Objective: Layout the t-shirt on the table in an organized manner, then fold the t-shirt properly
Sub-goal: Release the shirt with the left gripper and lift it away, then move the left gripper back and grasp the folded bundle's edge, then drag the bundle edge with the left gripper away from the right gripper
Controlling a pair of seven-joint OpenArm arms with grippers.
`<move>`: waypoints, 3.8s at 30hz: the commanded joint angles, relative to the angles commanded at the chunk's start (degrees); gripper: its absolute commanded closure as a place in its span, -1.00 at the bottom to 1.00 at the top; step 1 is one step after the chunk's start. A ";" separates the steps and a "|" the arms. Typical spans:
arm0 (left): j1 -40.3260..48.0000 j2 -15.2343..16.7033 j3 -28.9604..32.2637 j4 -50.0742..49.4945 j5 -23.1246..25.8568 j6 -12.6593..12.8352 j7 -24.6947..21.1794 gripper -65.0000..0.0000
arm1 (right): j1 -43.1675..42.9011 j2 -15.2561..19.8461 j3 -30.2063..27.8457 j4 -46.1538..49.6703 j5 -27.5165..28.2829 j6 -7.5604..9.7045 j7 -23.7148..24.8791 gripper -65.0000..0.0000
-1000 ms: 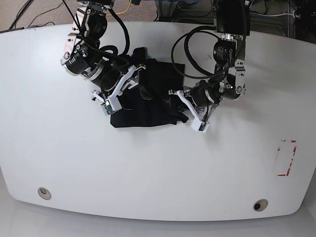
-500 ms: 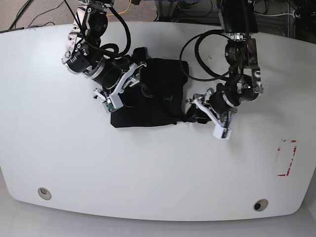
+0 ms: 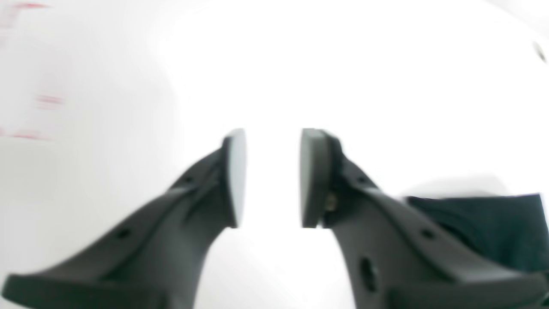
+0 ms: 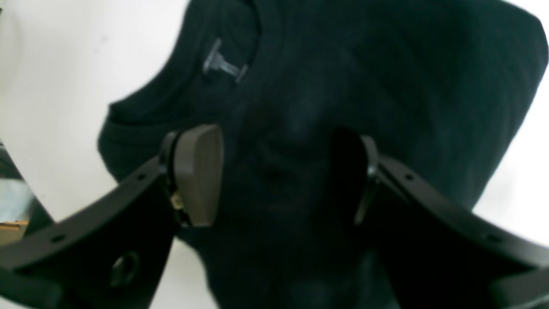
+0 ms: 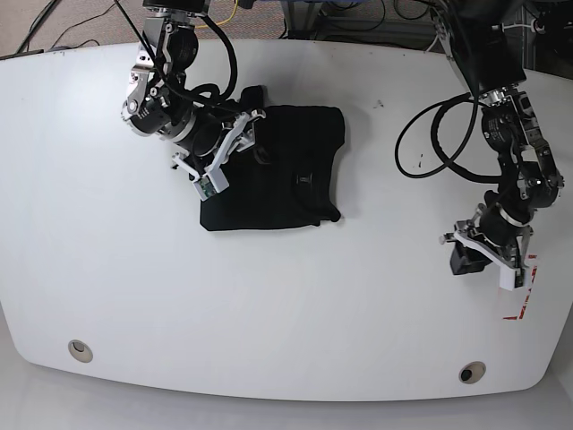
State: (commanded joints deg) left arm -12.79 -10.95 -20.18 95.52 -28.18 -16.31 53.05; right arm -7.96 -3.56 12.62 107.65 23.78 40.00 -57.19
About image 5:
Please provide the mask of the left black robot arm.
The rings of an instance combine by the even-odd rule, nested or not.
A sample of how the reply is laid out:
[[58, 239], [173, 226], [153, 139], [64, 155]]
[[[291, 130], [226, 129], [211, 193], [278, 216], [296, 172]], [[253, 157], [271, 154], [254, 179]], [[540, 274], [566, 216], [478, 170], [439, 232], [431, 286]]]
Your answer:
[[[521, 5], [519, 1], [428, 2], [437, 39], [467, 92], [430, 107], [435, 113], [430, 138], [441, 164], [426, 175], [450, 169], [466, 181], [496, 187], [485, 193], [471, 219], [457, 221], [441, 240], [454, 245], [453, 274], [477, 273], [493, 263], [500, 270], [500, 287], [509, 291], [526, 284], [535, 213], [552, 206], [564, 186], [529, 97], [519, 88], [526, 80], [525, 71], [505, 34], [505, 20]], [[472, 106], [468, 126], [479, 124], [497, 154], [497, 176], [477, 175], [457, 164], [467, 137], [451, 156], [440, 146], [442, 118], [462, 103]]]

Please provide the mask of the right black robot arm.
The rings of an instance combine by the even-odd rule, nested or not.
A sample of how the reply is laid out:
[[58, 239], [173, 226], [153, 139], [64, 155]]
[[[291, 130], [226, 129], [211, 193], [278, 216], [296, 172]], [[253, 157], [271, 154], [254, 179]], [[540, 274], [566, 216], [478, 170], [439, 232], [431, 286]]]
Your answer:
[[[255, 144], [254, 124], [265, 118], [262, 89], [253, 101], [236, 101], [238, 80], [234, 47], [209, 16], [207, 1], [145, 1], [150, 11], [141, 30], [138, 54], [130, 71], [122, 119], [138, 135], [153, 134], [173, 143], [173, 167], [189, 177], [201, 200], [229, 187], [223, 172], [235, 152]], [[229, 61], [228, 84], [187, 88], [187, 70], [199, 51], [195, 21], [200, 20], [222, 41]]]

